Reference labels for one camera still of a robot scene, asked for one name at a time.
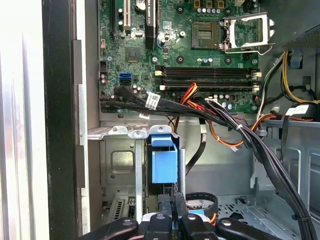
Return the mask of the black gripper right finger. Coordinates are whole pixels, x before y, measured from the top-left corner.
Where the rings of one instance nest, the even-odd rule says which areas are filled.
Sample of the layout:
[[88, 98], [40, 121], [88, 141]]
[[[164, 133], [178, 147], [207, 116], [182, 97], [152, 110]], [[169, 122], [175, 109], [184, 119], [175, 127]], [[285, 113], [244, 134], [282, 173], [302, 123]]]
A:
[[174, 194], [179, 233], [183, 240], [296, 240], [298, 235], [280, 224], [246, 196], [216, 198], [205, 192]]

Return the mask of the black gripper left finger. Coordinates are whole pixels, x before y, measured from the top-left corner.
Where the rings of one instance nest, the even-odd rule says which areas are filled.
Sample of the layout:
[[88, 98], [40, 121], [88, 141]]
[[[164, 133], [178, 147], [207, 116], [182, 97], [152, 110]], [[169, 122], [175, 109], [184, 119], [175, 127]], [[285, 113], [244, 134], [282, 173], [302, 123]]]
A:
[[172, 237], [172, 201], [168, 194], [158, 195], [158, 212], [147, 213], [141, 222], [121, 217], [80, 237], [79, 240], [170, 240]]

